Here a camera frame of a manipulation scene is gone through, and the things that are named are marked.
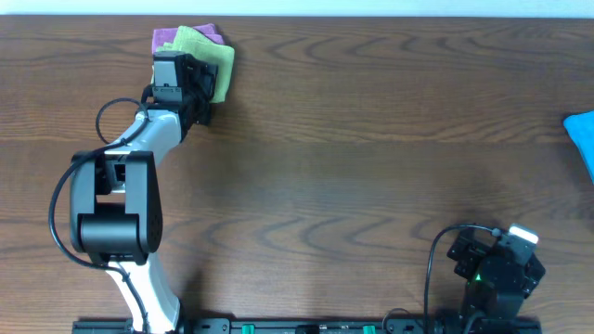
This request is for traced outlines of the green microfiber cloth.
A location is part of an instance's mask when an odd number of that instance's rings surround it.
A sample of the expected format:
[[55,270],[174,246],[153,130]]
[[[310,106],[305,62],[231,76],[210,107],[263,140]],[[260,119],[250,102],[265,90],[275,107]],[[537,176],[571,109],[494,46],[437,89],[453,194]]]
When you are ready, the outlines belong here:
[[181,51],[189,53],[197,60],[202,60],[218,66],[217,82],[212,103],[223,103],[226,100],[231,78],[233,64],[235,60],[235,50],[230,45],[217,45],[201,43],[199,41],[190,41],[182,35],[184,29],[189,32],[189,26],[179,26],[177,36],[172,44],[166,44],[157,49],[157,51]]

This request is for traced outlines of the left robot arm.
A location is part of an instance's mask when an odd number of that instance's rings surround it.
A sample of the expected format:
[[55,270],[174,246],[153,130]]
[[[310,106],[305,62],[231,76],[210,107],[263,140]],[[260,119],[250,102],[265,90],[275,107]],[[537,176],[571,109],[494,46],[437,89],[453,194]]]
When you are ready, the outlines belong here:
[[74,257],[107,273],[131,314],[124,333],[176,333],[182,305],[157,250],[163,214],[157,168],[195,124],[211,119],[219,68],[189,53],[157,52],[153,74],[132,124],[101,148],[76,153],[64,176],[70,185]]

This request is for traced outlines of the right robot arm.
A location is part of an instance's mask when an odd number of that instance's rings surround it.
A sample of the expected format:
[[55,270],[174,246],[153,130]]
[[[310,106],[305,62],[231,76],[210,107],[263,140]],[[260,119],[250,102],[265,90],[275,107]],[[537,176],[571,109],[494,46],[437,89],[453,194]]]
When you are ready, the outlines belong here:
[[459,232],[447,256],[456,262],[454,272],[467,280],[462,305],[455,315],[441,319],[443,333],[540,334],[537,320],[518,316],[546,274],[536,258],[538,236],[521,226],[494,230],[487,245],[472,228]]

